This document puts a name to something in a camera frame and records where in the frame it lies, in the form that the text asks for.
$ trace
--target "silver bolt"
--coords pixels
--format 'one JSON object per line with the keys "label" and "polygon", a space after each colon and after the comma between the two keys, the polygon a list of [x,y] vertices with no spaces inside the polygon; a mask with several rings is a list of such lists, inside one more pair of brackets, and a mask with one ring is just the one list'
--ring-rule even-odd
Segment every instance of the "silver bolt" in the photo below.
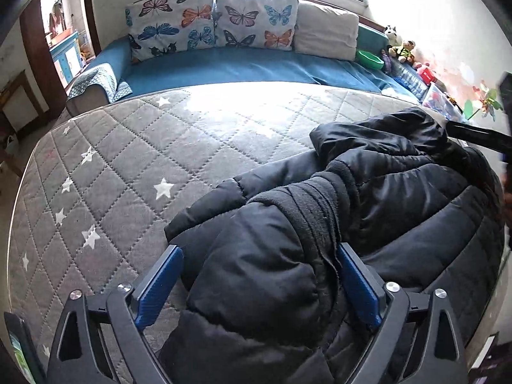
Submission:
{"label": "silver bolt", "polygon": [[388,289],[390,292],[396,293],[400,290],[400,286],[395,282],[387,282],[386,289]]}
{"label": "silver bolt", "polygon": [[70,298],[71,300],[80,299],[80,297],[82,297],[82,291],[81,291],[81,290],[73,290],[73,291],[69,294],[69,298]]}
{"label": "silver bolt", "polygon": [[436,289],[436,291],[434,293],[440,299],[444,299],[446,296],[448,296],[448,294],[443,289]]}
{"label": "silver bolt", "polygon": [[117,286],[117,290],[120,292],[129,292],[132,289],[132,285],[129,283],[121,283],[119,286]]}

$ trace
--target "gray quilted mattress cover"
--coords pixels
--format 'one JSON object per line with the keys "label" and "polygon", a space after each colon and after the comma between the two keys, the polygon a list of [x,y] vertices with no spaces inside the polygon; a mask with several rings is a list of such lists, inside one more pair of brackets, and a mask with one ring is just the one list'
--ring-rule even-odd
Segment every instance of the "gray quilted mattress cover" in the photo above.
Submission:
{"label": "gray quilted mattress cover", "polygon": [[[167,246],[164,226],[181,209],[224,179],[311,149],[318,124],[411,105],[343,88],[250,82],[173,89],[63,120],[32,152],[9,237],[12,312],[27,320],[44,366],[69,293],[101,293],[152,266]],[[185,297],[175,287],[145,330],[154,349]],[[112,331],[104,333],[129,382]]]}

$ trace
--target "green plastic bowl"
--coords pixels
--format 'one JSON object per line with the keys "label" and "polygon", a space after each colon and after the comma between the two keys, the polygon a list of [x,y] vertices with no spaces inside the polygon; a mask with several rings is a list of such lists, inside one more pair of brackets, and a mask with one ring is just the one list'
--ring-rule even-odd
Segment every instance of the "green plastic bowl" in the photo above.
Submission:
{"label": "green plastic bowl", "polygon": [[357,51],[357,60],[365,68],[380,70],[384,67],[384,61],[370,52]]}

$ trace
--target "pillow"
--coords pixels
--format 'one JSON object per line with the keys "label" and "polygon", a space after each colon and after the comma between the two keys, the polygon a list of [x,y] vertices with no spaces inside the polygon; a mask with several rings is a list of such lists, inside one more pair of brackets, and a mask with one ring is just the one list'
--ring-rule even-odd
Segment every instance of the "pillow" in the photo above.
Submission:
{"label": "pillow", "polygon": [[217,0],[217,46],[291,50],[299,0]]}
{"label": "pillow", "polygon": [[132,58],[215,46],[213,0],[141,0],[126,7]]}
{"label": "pillow", "polygon": [[353,61],[358,31],[357,14],[301,0],[294,39],[295,51]]}

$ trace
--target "black jacket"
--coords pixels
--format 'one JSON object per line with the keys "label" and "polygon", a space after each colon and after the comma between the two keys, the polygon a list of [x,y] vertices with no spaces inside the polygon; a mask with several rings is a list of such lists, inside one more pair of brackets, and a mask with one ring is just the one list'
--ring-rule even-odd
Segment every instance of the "black jacket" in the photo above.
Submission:
{"label": "black jacket", "polygon": [[339,286],[340,241],[385,281],[445,289],[464,341],[474,333],[504,241],[483,155],[417,108],[310,136],[314,151],[224,181],[165,228],[189,289],[160,353],[173,382],[344,382],[365,333]]}

